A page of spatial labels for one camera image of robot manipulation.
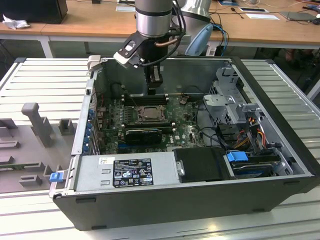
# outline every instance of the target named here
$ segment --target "black cable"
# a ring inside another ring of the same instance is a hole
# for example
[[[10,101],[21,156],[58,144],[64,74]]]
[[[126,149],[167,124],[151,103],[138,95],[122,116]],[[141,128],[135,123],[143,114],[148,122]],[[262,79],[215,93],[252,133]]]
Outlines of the black cable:
[[[221,17],[220,17],[220,14],[221,14],[221,13],[217,13],[217,12],[212,12],[212,13],[210,13],[210,18],[211,18],[212,21],[214,21],[214,20],[212,19],[212,17],[211,17],[212,14],[217,14],[217,15],[218,15],[219,21],[220,21],[220,27],[221,27],[221,29],[225,32],[225,34],[226,34],[226,36],[227,36],[226,46],[225,46],[225,51],[226,51],[226,50],[227,50],[227,47],[228,47],[228,44],[229,44],[229,40],[230,40],[229,33],[228,33],[226,30],[224,30],[224,28],[223,28],[223,26],[222,26],[222,21],[221,21]],[[222,34],[222,40],[221,40],[219,46],[221,46],[222,43],[223,43],[224,40],[225,40],[225,37],[224,37],[225,35],[224,35],[224,33],[221,32],[221,34]]]
[[[212,18],[212,16],[211,16],[211,14],[210,14],[210,18],[211,18],[211,21],[213,22],[213,24],[215,24],[215,21],[213,20],[213,18]],[[221,40],[221,42],[219,43],[219,46],[221,46],[222,45],[222,43],[224,42],[224,40],[225,40],[225,35],[224,35],[224,33],[223,32],[221,32],[221,34],[222,34],[222,40]]]
[[[234,7],[230,8],[232,12],[235,12],[236,14],[238,14],[240,16],[241,19],[245,19],[243,16],[241,16],[241,14],[239,14],[236,9]]]
[[[186,93],[187,89],[189,89],[189,88],[196,88],[196,89],[198,89],[202,94],[205,94],[204,91],[202,91],[197,85],[188,85],[188,86],[186,86],[186,87],[182,90],[181,94]]]
[[[9,66],[9,67],[11,67],[11,64],[6,63],[6,62],[4,62],[4,61],[0,61],[0,63],[1,63],[1,64],[4,64],[4,65],[7,65],[7,66]]]
[[[182,22],[181,22],[181,18],[179,17],[179,10],[177,9],[177,7],[173,4],[173,10],[175,12],[175,15],[178,19],[178,23],[179,23],[179,32],[180,34],[182,33]]]
[[[12,54],[8,51],[8,49],[5,47],[5,45],[3,45],[3,43],[0,41],[0,45],[3,47],[3,49],[10,55],[10,57],[15,60],[15,57],[12,56]]]
[[[181,40],[182,40],[182,37],[186,34],[187,24],[186,24],[186,20],[185,20],[185,18],[184,18],[184,16],[183,16],[182,12],[181,12],[181,8],[180,8],[180,6],[179,6],[178,1],[176,1],[175,3],[176,3],[176,6],[177,6],[177,11],[178,11],[178,13],[179,13],[179,16],[177,16],[177,17],[178,17],[178,19],[179,19],[179,18],[182,18],[182,22],[183,22],[183,31],[182,31],[181,35],[178,37],[178,41],[177,41],[177,43],[175,44],[175,47],[174,47],[168,54],[166,54],[165,56],[163,56],[162,58],[160,58],[160,59],[158,59],[158,60],[156,60],[156,61],[153,61],[153,62],[148,62],[148,63],[141,63],[141,62],[139,62],[139,63],[138,63],[138,66],[140,66],[140,67],[148,67],[148,66],[152,66],[152,65],[159,64],[159,63],[161,63],[162,61],[166,60],[168,57],[170,57],[170,56],[178,49],[178,47],[179,47],[179,45],[180,45],[180,42],[181,42]]]
[[[232,13],[228,13],[228,12],[219,12],[220,15],[232,15],[232,14],[247,14],[248,12],[232,12]],[[270,12],[259,12],[259,14],[279,14],[278,11],[270,11]]]

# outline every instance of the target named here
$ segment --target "warning label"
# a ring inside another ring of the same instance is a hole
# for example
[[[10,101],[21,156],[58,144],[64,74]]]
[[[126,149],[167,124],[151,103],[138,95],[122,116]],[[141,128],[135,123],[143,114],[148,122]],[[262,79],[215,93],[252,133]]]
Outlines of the warning label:
[[[112,184],[115,188],[153,185],[151,159],[114,161]]]

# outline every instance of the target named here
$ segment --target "desk leg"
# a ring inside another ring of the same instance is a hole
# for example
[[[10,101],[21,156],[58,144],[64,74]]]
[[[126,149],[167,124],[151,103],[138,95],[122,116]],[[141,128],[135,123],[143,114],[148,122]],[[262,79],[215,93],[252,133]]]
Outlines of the desk leg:
[[[50,40],[48,36],[39,36],[38,41],[40,41],[44,55],[46,58],[54,58],[55,54],[52,52],[50,47]]]
[[[87,41],[84,42],[84,49],[85,49],[85,53],[86,54],[90,54],[90,47],[89,47],[89,43]]]
[[[214,56],[217,50],[219,43],[216,41],[208,42],[208,49],[206,50],[206,56]]]
[[[313,101],[319,93],[320,93],[320,80],[314,85],[314,87],[308,93],[307,97]]]

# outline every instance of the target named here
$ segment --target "blue latch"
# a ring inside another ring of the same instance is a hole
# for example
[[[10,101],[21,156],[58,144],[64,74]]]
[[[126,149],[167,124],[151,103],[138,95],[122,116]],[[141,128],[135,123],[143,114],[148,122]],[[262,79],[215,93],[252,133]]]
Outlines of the blue latch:
[[[88,122],[88,123],[86,124],[85,128],[86,128],[86,129],[92,129],[92,124]]]
[[[229,162],[249,161],[247,154],[244,151],[232,151],[226,155]]]
[[[88,114],[89,114],[89,115],[94,115],[94,114],[95,114],[95,111],[93,111],[92,109],[89,109]]]
[[[51,183],[60,183],[60,182],[63,182],[63,177],[64,177],[64,174],[62,172],[53,172],[51,173],[50,175],[50,182]]]

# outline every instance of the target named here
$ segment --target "metal slat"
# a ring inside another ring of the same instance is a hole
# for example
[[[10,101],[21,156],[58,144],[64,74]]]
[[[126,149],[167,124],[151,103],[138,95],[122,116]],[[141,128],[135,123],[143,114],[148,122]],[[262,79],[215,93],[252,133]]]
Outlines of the metal slat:
[[[16,77],[84,77],[87,71],[19,71]]]
[[[20,71],[88,71],[87,66],[25,66]]]
[[[273,71],[273,72],[274,72],[274,70],[273,70],[272,68],[270,68],[269,65],[268,65],[268,66],[266,66],[266,65],[264,65],[264,66],[261,66],[261,65],[259,65],[259,66],[249,66],[249,65],[246,65],[246,68],[247,68],[249,71]]]
[[[27,61],[48,61],[48,62],[56,62],[56,61],[84,61],[86,58],[27,58]]]
[[[55,83],[9,83],[6,89],[84,89],[86,82],[55,82]]]
[[[6,96],[0,97],[0,104],[24,104],[24,103],[82,103],[84,95],[75,96]]]
[[[0,104],[0,113],[21,112],[24,104]],[[82,102],[79,103],[40,103],[39,112],[46,111],[74,111],[81,109]]]
[[[61,96],[61,95],[84,95],[85,89],[15,89],[0,93],[2,96]]]
[[[248,66],[267,66],[270,67],[269,63],[265,61],[243,61],[243,64],[248,67]]]
[[[309,151],[315,159],[320,160],[320,148],[310,148]]]
[[[281,113],[283,117],[289,121],[301,121],[301,120],[318,120],[319,117],[313,112],[301,112],[301,113],[293,113],[293,112],[284,112]]]
[[[288,86],[284,81],[258,81],[259,85],[262,87],[276,87],[276,86]]]
[[[288,121],[290,126],[297,129],[320,129],[320,120],[310,120],[310,121]]]
[[[294,94],[294,91],[289,86],[262,86],[261,88],[267,93],[267,95],[269,95],[268,93],[281,93],[277,95],[278,97],[281,97],[282,92]],[[250,93],[249,89],[246,86],[243,88],[243,90],[245,93]]]
[[[297,112],[304,112],[304,113],[311,113],[312,110],[307,105],[278,105],[276,108],[283,114],[283,113],[297,113]]]
[[[86,66],[87,65],[87,61],[25,61],[23,64],[23,66]]]
[[[41,117],[47,117],[49,120],[60,119],[79,119],[80,109],[77,111],[40,111]],[[12,119],[13,121],[28,121],[29,118],[21,112],[2,112],[1,118]]]
[[[21,76],[14,77],[10,83],[86,83],[88,79],[87,76]]]
[[[255,76],[279,76],[275,71],[250,71]]]
[[[283,79],[279,75],[277,75],[277,76],[255,76],[254,78],[257,81],[282,81],[283,82]]]
[[[270,98],[274,105],[303,105],[305,104],[300,98]]]
[[[301,139],[320,138],[320,129],[294,130]]]
[[[79,122],[79,118],[74,118],[74,119],[70,118],[70,119],[71,119],[73,124],[78,124],[78,122]],[[26,121],[17,121],[17,120],[15,120],[14,123],[17,126],[32,125],[31,122],[27,121],[27,120]],[[60,119],[59,120],[50,120],[49,119],[49,123],[50,124],[59,124],[60,123]]]

